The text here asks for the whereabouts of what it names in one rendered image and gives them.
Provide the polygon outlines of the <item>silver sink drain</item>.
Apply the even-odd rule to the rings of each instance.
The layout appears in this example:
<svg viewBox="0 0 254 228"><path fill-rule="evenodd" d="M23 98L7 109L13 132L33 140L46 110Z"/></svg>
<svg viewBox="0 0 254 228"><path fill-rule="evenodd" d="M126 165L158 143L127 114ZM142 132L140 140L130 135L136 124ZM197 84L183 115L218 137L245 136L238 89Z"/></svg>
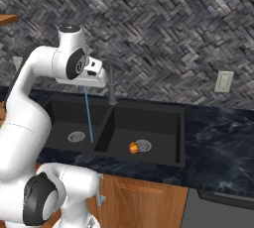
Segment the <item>silver sink drain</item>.
<svg viewBox="0 0 254 228"><path fill-rule="evenodd" d="M147 140L137 140L136 143L141 153L149 152L152 149L152 144Z"/></svg>
<svg viewBox="0 0 254 228"><path fill-rule="evenodd" d="M71 132L68 136L67 139L71 142L71 143L80 143L85 139L85 134L83 132L80 131L74 131Z"/></svg>

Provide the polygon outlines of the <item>black double sink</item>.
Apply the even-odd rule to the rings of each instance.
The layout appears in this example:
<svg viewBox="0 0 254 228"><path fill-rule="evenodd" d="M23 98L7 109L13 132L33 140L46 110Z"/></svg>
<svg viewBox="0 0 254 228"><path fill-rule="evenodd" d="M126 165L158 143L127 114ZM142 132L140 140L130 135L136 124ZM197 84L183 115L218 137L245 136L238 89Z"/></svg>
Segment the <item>black double sink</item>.
<svg viewBox="0 0 254 228"><path fill-rule="evenodd" d="M119 101L109 105L99 97L88 97L93 144L90 143L85 98L58 93L44 105L52 119L46 146L60 151L96 154L133 162L183 168L185 152L185 110L179 106ZM67 136L74 131L85 134L80 143ZM131 154L129 145L137 140L152 144L149 152Z"/></svg>

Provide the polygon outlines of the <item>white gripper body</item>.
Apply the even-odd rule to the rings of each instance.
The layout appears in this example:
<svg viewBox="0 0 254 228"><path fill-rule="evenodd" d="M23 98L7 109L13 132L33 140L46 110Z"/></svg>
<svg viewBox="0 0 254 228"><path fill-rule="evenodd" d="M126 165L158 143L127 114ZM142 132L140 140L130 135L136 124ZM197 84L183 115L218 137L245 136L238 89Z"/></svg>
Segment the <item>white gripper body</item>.
<svg viewBox="0 0 254 228"><path fill-rule="evenodd" d="M106 86L107 76L106 71L102 69L100 73L96 75L88 75L88 70L84 70L75 79L59 79L57 78L57 83L68 84L68 85L82 85L87 87L97 87L102 88Z"/></svg>

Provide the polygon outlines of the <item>grey dishwasher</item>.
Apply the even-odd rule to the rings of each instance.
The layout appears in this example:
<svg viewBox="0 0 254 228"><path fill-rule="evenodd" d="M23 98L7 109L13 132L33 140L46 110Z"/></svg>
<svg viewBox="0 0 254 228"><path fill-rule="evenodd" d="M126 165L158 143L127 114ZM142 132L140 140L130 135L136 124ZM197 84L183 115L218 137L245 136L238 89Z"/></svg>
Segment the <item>grey dishwasher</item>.
<svg viewBox="0 0 254 228"><path fill-rule="evenodd" d="M254 210L202 200L197 192L194 188L188 192L181 228L254 228ZM254 201L253 197L215 194Z"/></svg>

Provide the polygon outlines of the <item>dark grey sink faucet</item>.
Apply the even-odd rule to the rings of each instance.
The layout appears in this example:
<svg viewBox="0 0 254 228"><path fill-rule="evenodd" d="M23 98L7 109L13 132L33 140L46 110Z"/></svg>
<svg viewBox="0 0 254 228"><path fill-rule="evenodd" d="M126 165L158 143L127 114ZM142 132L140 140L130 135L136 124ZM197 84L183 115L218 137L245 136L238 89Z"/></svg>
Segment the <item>dark grey sink faucet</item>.
<svg viewBox="0 0 254 228"><path fill-rule="evenodd" d="M112 61L110 59L105 59L103 61L103 67L105 68L107 73L108 103L110 105L116 105L117 104L117 100L115 96L116 86L115 86Z"/></svg>

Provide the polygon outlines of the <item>blue water stream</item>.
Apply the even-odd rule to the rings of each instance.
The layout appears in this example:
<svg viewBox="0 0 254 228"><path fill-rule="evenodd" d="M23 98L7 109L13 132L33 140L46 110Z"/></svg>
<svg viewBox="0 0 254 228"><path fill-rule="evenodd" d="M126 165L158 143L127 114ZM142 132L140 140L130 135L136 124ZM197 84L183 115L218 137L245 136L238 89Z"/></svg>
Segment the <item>blue water stream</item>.
<svg viewBox="0 0 254 228"><path fill-rule="evenodd" d="M90 136L90 143L93 144L93 133L92 133L92 126L91 126L91 117L90 117L90 109L89 109L89 102L88 102L88 88L87 86L83 87L84 91L84 98L85 98L85 106L86 106L86 113L87 113L87 122L89 128L89 136Z"/></svg>

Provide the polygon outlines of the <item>white wall outlet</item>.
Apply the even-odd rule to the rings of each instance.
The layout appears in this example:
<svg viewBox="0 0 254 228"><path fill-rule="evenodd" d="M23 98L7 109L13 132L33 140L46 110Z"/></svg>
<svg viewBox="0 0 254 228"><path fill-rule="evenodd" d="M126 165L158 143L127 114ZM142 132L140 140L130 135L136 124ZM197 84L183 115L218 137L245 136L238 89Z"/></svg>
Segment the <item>white wall outlet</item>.
<svg viewBox="0 0 254 228"><path fill-rule="evenodd" d="M13 60L16 70L19 70L21 67L23 58L22 57L12 57L12 60Z"/></svg>
<svg viewBox="0 0 254 228"><path fill-rule="evenodd" d="M233 75L234 75L233 71L220 70L217 75L214 91L228 93L230 91Z"/></svg>

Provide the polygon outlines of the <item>wooden shelf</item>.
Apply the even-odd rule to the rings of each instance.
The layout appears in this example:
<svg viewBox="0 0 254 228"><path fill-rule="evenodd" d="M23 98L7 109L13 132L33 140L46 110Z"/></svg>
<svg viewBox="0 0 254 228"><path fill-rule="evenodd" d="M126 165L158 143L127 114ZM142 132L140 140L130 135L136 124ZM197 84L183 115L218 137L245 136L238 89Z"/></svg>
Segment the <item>wooden shelf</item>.
<svg viewBox="0 0 254 228"><path fill-rule="evenodd" d="M0 27L17 22L19 16L16 14L0 14Z"/></svg>

